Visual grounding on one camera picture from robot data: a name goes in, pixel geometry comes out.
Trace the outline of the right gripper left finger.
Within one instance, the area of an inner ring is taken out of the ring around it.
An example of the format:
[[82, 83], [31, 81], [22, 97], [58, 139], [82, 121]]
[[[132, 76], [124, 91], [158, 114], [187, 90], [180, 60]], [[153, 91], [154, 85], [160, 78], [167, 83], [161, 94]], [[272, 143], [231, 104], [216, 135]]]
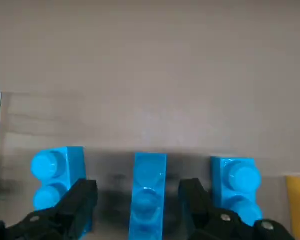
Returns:
[[79, 179], [56, 206], [34, 211], [10, 227], [0, 220], [0, 240], [78, 240], [97, 201], [97, 182]]

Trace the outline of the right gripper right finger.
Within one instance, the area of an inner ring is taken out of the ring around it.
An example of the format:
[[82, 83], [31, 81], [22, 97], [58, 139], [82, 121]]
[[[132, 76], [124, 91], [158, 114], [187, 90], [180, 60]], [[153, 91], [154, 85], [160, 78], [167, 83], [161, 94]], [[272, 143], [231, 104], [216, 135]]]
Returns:
[[189, 240], [293, 240], [280, 223], [271, 219], [245, 224], [237, 213], [213, 206], [198, 178], [182, 179], [178, 197]]

